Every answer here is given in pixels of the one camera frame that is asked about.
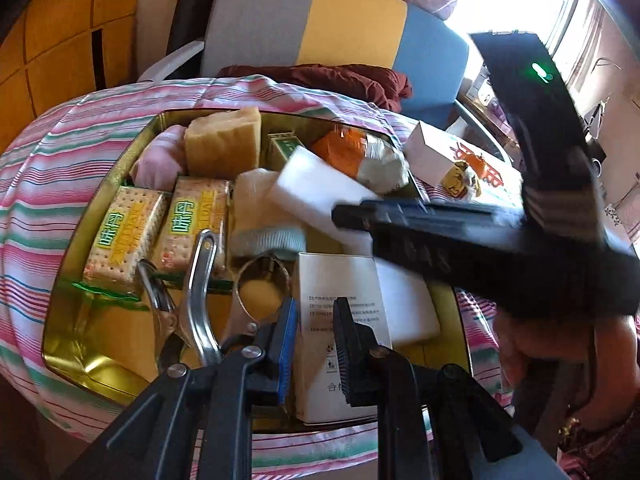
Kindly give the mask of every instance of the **biscuit packet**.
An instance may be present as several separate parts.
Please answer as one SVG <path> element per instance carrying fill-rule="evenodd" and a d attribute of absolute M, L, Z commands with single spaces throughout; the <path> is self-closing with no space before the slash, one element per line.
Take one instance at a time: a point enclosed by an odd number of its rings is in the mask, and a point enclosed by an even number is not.
<path fill-rule="evenodd" d="M 218 239 L 212 274 L 217 278 L 226 276 L 225 238 L 230 187 L 228 180 L 178 177 L 152 260 L 163 278 L 178 278 L 185 273 L 196 234 L 203 229 L 211 229 Z"/>
<path fill-rule="evenodd" d="M 151 254 L 168 205 L 168 193 L 120 186 L 95 235 L 82 273 L 94 292 L 135 295 L 136 267 Z"/>

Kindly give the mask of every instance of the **table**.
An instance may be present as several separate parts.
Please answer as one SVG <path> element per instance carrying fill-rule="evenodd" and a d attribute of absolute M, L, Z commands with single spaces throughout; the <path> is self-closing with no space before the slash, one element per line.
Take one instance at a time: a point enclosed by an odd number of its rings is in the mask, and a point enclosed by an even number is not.
<path fill-rule="evenodd" d="M 114 161 L 157 113 L 171 108 L 238 108 L 304 114 L 405 140 L 407 119 L 330 92 L 263 76 L 145 82 L 93 92 L 52 108 L 0 157 L 0 373 L 47 418 L 93 440 L 120 408 L 46 369 L 40 346 L 49 296 L 68 242 Z M 427 195 L 433 193 L 425 188 Z M 495 304 L 459 291 L 476 379 L 507 404 Z M 376 457 L 376 424 L 295 436 L 254 437 L 256 478 L 301 476 Z"/>

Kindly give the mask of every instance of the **chair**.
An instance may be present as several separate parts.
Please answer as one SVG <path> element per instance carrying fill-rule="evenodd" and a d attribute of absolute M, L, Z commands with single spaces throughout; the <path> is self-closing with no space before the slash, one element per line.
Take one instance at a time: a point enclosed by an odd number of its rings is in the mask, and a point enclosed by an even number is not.
<path fill-rule="evenodd" d="M 510 162 L 502 146 L 456 100 L 468 46 L 432 14 L 402 0 L 212 0 L 204 39 L 194 40 L 202 24 L 193 23 L 189 7 L 199 2 L 202 15 L 203 1 L 178 0 L 170 35 L 170 49 L 175 50 L 139 80 L 162 80 L 180 67 L 180 77 L 215 77 L 233 64 L 393 68 L 407 74 L 414 86 L 414 95 L 401 103 L 404 115 L 445 129 L 455 107 L 486 142 L 485 149 Z M 196 56 L 201 56 L 199 71 L 185 74 L 185 63 L 193 67 Z"/>

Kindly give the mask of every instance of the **person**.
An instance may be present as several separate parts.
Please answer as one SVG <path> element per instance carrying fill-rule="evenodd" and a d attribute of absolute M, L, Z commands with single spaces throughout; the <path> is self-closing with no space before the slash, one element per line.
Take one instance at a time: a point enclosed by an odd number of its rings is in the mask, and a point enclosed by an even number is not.
<path fill-rule="evenodd" d="M 500 364 L 516 388 L 532 358 L 588 362 L 595 345 L 590 398 L 562 432 L 559 465 L 572 480 L 626 480 L 640 475 L 640 353 L 632 317 L 585 320 L 516 320 L 498 309 L 494 332 Z"/>

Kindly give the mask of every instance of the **person's hand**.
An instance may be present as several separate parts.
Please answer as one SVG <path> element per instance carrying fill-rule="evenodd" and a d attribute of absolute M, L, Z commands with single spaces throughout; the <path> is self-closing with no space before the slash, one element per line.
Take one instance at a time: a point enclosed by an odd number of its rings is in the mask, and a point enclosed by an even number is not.
<path fill-rule="evenodd" d="M 580 320 L 519 321 L 498 310 L 494 331 L 500 364 L 514 388 L 527 373 L 531 358 L 587 362 L 591 324 Z M 631 317 L 612 317 L 595 324 L 596 384 L 593 397 L 575 416 L 589 431 L 623 420 L 640 392 L 638 336 Z"/>

